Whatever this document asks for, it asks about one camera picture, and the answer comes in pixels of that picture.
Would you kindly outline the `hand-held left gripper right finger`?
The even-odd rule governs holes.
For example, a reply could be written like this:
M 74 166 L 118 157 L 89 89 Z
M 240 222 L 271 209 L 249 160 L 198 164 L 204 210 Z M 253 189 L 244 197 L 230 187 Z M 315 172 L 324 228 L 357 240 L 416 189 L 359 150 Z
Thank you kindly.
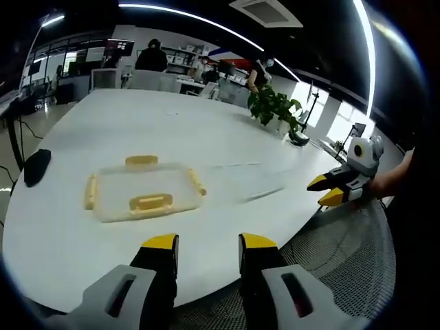
M 365 329 L 333 292 L 300 265 L 288 265 L 275 242 L 239 235 L 240 294 L 248 329 Z

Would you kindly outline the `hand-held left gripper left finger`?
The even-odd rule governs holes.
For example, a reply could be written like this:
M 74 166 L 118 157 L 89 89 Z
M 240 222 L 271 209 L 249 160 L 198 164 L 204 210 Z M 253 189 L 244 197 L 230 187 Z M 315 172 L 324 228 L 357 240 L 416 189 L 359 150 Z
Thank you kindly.
M 177 296 L 179 235 L 145 241 L 129 265 L 118 265 L 83 292 L 47 329 L 169 329 Z

